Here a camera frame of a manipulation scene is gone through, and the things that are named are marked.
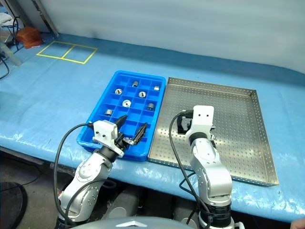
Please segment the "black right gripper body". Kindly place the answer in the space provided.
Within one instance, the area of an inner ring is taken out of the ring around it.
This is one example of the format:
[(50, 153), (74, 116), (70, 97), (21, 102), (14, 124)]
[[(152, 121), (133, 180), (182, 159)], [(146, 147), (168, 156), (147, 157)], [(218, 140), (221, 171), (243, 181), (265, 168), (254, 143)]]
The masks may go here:
[(188, 131), (192, 125), (193, 114), (186, 114), (184, 117), (185, 120), (185, 131)]

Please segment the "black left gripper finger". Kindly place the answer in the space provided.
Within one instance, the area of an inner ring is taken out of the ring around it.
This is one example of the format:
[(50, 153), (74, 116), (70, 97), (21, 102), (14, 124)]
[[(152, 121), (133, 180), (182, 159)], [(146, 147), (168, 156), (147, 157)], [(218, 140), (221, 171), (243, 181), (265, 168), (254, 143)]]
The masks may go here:
[(127, 119), (127, 114), (121, 116), (120, 118), (118, 118), (116, 121), (115, 121), (115, 124), (117, 126), (117, 129), (118, 131), (121, 129), (121, 127), (124, 125), (126, 119)]
[(144, 123), (137, 131), (135, 137), (132, 139), (132, 143), (131, 145), (137, 145), (142, 137), (145, 135), (146, 132), (146, 128), (147, 128), (147, 123)]

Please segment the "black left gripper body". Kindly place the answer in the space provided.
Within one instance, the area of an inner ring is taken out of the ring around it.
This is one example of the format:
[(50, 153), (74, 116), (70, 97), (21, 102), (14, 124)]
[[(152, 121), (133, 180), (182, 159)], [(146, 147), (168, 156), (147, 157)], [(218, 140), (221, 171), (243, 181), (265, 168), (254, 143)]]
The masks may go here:
[(120, 150), (126, 150), (130, 147), (130, 142), (132, 142), (133, 139), (131, 137), (128, 137), (125, 134), (119, 134), (118, 137), (115, 139), (115, 145)]

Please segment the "person's bare hand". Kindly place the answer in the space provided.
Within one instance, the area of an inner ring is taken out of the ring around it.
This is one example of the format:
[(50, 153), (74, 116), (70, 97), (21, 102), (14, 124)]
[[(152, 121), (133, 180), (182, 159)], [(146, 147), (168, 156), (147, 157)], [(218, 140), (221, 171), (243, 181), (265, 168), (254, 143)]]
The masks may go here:
[(291, 223), (290, 229), (305, 229), (305, 219), (298, 219)]

